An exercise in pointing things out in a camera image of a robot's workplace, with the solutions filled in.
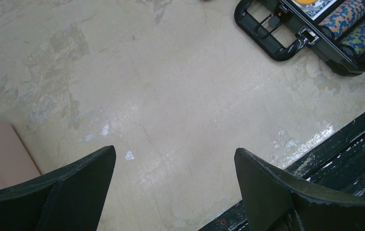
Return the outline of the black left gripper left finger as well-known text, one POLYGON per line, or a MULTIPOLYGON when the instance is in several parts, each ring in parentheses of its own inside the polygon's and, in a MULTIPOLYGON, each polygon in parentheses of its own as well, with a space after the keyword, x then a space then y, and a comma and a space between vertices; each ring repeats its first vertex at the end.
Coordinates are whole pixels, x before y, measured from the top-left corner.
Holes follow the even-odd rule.
POLYGON ((105 146, 59 169, 0 190, 0 231, 95 231, 116 152, 105 146))

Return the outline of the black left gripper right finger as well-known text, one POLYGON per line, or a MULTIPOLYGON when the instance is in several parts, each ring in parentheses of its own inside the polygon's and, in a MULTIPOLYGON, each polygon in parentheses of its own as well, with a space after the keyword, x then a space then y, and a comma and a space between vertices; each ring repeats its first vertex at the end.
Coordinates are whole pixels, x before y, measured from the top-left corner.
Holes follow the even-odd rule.
POLYGON ((244 148, 234 162, 250 230, 365 231, 365 197, 298 178, 244 148))

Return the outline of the orange purple chip stack front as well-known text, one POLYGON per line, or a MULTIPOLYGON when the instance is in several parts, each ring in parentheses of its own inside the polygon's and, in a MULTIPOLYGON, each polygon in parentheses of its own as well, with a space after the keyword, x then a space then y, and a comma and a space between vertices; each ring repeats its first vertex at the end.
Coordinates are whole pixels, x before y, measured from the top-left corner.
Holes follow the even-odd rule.
POLYGON ((346 0, 319 27, 330 39, 337 40, 365 14, 362 0, 346 0))

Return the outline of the black poker set case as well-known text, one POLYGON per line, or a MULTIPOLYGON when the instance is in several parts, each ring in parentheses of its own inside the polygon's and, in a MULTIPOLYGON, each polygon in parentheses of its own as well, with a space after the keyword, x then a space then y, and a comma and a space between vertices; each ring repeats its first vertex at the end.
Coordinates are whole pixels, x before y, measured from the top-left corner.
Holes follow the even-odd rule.
POLYGON ((291 0, 264 0, 270 14, 258 21, 249 13, 252 2, 240 1, 234 11, 237 26, 271 59, 279 62, 293 58, 309 47, 329 68, 342 76, 358 76, 365 72, 365 53, 359 58, 345 54, 339 42, 365 20, 365 14, 337 40, 325 36, 321 22, 312 22, 299 15, 291 0))

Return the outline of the blue playing card deck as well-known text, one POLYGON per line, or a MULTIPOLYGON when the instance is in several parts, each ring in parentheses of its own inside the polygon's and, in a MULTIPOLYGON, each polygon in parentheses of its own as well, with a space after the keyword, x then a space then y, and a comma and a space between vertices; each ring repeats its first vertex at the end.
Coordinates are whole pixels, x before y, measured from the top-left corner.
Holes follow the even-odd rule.
POLYGON ((296 1, 291 1, 299 15, 304 19, 312 22, 321 22, 326 17, 330 16, 342 3, 344 0, 317 0, 311 5, 300 5, 296 1))

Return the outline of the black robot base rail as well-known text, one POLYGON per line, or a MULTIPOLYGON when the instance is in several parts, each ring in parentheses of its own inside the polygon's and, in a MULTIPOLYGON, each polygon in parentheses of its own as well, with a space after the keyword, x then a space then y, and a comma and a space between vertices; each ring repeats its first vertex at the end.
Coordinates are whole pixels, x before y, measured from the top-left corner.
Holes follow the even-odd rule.
MULTIPOLYGON (((335 191, 365 197, 365 112, 282 170, 335 191)), ((243 201, 203 229, 251 231, 243 201)))

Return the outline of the orange small blind button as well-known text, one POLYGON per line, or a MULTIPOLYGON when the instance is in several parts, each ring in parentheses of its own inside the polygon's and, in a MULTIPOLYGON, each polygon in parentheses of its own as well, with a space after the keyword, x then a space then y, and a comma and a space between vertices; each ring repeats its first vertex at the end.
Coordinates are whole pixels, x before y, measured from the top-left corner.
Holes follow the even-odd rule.
POLYGON ((316 0, 295 0, 300 5, 311 5, 316 2, 316 0))

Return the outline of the pink translucent plastic storage box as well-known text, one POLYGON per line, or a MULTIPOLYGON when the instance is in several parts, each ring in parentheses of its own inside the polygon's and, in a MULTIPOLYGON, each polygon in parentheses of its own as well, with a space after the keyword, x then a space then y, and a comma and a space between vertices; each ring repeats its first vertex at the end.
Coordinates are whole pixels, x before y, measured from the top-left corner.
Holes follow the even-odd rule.
POLYGON ((0 121, 0 190, 39 176, 39 170, 12 125, 0 121))

